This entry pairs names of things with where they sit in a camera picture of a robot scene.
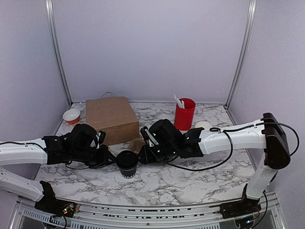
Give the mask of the black plastic cup lid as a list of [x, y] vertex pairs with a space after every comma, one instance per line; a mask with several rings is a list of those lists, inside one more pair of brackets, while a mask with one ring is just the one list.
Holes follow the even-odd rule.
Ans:
[[137, 166], [138, 157], [134, 152], [124, 150], [117, 155], [116, 164], [119, 169], [132, 169]]

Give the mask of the black paper coffee cup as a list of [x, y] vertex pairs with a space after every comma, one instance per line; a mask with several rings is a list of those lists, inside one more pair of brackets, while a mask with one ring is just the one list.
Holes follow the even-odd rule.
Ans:
[[135, 176], [136, 167], [129, 168], [129, 169], [119, 168], [119, 171], [124, 178], [130, 179], [130, 178], [133, 178]]

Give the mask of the brown pulp cup carrier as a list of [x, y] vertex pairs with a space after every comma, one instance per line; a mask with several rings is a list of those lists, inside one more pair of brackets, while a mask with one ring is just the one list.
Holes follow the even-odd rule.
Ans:
[[135, 154], [139, 154], [144, 145], [146, 145], [146, 142], [143, 139], [136, 138], [129, 143], [128, 149]]

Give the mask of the brown paper bag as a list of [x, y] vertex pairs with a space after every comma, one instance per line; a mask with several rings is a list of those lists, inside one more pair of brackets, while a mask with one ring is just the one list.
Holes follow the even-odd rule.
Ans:
[[111, 146], [140, 137], [139, 120], [124, 96], [86, 101], [86, 123], [104, 131], [104, 144]]

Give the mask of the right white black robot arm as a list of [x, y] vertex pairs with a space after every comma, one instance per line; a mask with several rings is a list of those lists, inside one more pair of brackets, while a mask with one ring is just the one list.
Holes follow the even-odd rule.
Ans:
[[140, 130], [146, 144], [141, 147], [138, 159], [143, 164], [169, 164], [174, 157], [186, 159], [221, 151], [263, 150], [254, 177], [244, 188], [244, 197], [236, 203], [236, 210], [245, 214], [254, 207], [254, 201], [261, 197], [277, 171], [287, 167], [291, 161], [284, 126], [272, 113], [264, 113], [262, 119], [247, 124], [192, 128], [183, 134], [168, 119], [162, 119], [150, 128]]

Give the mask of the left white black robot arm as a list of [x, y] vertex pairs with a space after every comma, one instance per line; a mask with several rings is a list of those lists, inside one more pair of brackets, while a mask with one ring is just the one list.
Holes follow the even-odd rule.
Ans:
[[45, 136], [30, 141], [2, 142], [0, 144], [0, 188], [41, 204], [49, 212], [60, 209], [60, 201], [55, 198], [51, 185], [37, 182], [14, 174], [4, 166], [39, 164], [56, 165], [79, 162], [89, 169], [98, 169], [115, 163], [116, 157], [103, 144], [103, 133], [93, 136], [72, 137]]

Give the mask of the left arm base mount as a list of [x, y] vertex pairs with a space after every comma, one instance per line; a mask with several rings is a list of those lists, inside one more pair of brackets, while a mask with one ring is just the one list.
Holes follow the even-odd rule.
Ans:
[[79, 209], [79, 204], [60, 199], [42, 199], [36, 202], [34, 207], [37, 210], [51, 213], [56, 216], [72, 218]]

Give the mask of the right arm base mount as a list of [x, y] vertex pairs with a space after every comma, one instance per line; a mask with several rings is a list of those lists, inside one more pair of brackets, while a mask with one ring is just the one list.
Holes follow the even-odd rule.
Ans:
[[261, 209], [262, 208], [260, 204], [252, 206], [251, 204], [241, 205], [236, 202], [221, 204], [219, 212], [221, 213], [223, 219], [229, 219], [247, 214], [252, 214], [260, 211]]

